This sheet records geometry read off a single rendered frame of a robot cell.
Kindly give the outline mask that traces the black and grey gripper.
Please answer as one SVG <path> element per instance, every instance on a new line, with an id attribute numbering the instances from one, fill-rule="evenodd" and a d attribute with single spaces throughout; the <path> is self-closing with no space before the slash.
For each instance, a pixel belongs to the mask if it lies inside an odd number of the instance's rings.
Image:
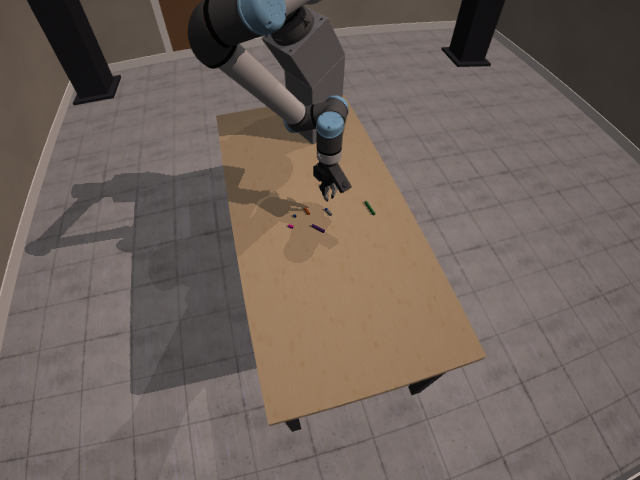
<path id="1" fill-rule="evenodd" d="M 327 202 L 329 200 L 329 190 L 331 188 L 332 190 L 332 194 L 331 194 L 331 199 L 334 198 L 338 188 L 336 187 L 335 183 L 333 182 L 332 178 L 330 177 L 329 173 L 326 170 L 326 167 L 332 167 L 335 166 L 336 164 L 333 165 L 326 165 L 323 163 L 317 163 L 315 166 L 313 166 L 313 176 L 321 183 L 321 185 L 319 184 L 319 189 L 322 192 L 322 195 L 325 199 L 325 201 Z M 317 166 L 318 165 L 318 166 Z M 325 167 L 326 166 L 326 167 Z M 329 188 L 330 187 L 330 188 Z"/>

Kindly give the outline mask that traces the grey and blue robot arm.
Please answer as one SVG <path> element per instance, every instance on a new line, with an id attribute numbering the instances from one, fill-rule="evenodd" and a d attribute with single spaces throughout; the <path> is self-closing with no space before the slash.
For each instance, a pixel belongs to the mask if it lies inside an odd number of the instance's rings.
<path id="1" fill-rule="evenodd" d="M 317 159 L 331 165 L 341 159 L 342 131 L 348 115 L 346 100 L 334 95 L 323 103 L 301 104 L 240 45 L 269 34 L 281 46 L 299 42 L 314 25 L 312 13 L 303 5 L 320 1 L 203 0 L 191 14 L 188 40 L 201 63 L 211 69 L 218 67 L 245 88 L 279 115 L 289 132 L 316 129 Z"/>

